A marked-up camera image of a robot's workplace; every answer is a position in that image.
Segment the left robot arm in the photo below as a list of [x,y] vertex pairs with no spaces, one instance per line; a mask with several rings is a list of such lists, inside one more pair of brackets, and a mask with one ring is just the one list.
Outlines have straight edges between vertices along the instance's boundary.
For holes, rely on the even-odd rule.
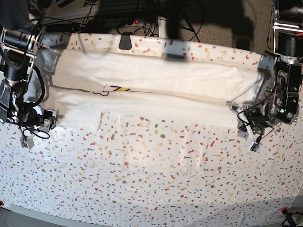
[[303,2],[275,0],[271,16],[273,54],[277,57],[269,95],[254,105],[231,105],[238,129],[247,133],[247,149],[258,152],[267,128],[292,124],[299,115],[299,88],[303,80]]

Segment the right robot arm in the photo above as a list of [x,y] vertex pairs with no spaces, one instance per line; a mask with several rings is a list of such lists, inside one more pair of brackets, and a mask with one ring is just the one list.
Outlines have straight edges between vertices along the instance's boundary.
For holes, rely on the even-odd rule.
[[[43,9],[49,0],[2,0],[0,2],[0,122],[17,125],[22,133],[21,145],[31,149],[33,137],[49,131],[56,125],[57,111],[37,112],[45,96],[45,85],[35,65],[42,46]],[[34,102],[24,100],[32,74],[36,73],[41,95]]]

